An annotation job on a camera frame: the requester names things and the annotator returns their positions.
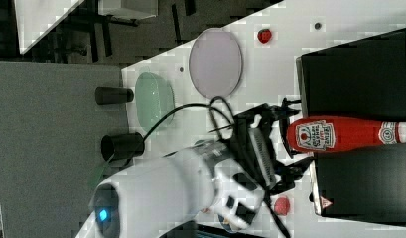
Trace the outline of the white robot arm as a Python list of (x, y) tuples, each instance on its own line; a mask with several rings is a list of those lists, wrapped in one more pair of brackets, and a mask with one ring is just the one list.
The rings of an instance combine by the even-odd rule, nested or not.
[(103, 180), (90, 214), (74, 238), (164, 238), (205, 209), (226, 229), (250, 227), (271, 198), (290, 190), (310, 164), (275, 158), (272, 125), (286, 128), (297, 101), (261, 104), (228, 117), (230, 137), (218, 136), (158, 159), (130, 166)]

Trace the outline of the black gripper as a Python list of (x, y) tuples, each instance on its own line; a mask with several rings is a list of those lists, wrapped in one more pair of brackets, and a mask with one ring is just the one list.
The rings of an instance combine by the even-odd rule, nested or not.
[[(300, 109), (292, 105), (301, 104), (301, 100), (282, 100), (281, 108), (287, 116), (295, 116)], [(274, 193), (283, 193), (295, 187), (308, 169), (313, 157), (306, 157), (289, 165), (276, 163), (275, 151), (270, 140), (273, 124), (273, 111), (268, 104), (261, 104), (233, 116), (230, 149), (236, 160), (248, 174), (263, 188)]]

